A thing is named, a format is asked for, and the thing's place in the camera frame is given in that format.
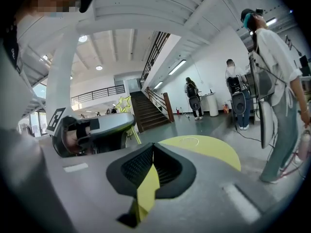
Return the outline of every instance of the balcony railing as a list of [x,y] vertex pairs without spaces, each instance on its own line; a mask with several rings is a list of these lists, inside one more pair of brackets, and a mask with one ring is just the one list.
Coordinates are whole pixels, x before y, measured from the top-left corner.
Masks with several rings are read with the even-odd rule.
[[96,90],[96,91],[91,91],[87,92],[81,95],[78,95],[76,97],[73,97],[70,99],[70,104],[71,106],[74,106],[75,104],[95,100],[95,99],[100,99],[112,95],[116,95],[119,93],[124,93],[124,85],[117,85],[117,86],[112,86],[112,87],[107,87],[104,89]]
[[152,46],[151,52],[149,54],[147,63],[145,65],[144,71],[142,72],[141,78],[140,78],[140,83],[141,86],[144,85],[148,74],[154,65],[158,55],[160,54],[166,40],[169,38],[170,34],[169,33],[164,33],[164,32],[159,32],[156,36],[155,43]]

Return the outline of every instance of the white shirt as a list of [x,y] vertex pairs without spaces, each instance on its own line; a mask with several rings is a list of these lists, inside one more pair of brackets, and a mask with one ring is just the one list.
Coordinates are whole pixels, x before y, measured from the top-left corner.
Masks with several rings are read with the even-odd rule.
[[[264,59],[270,71],[287,84],[287,105],[291,102],[289,97],[290,82],[302,75],[296,68],[294,59],[286,43],[276,33],[267,29],[256,30],[259,54]],[[271,106],[277,105],[284,93],[285,84],[277,80],[275,92],[271,96]]]
[[239,76],[242,79],[242,76],[246,74],[245,71],[243,71],[240,67],[227,67],[225,71],[225,79],[227,80],[229,77],[234,78],[236,76]]

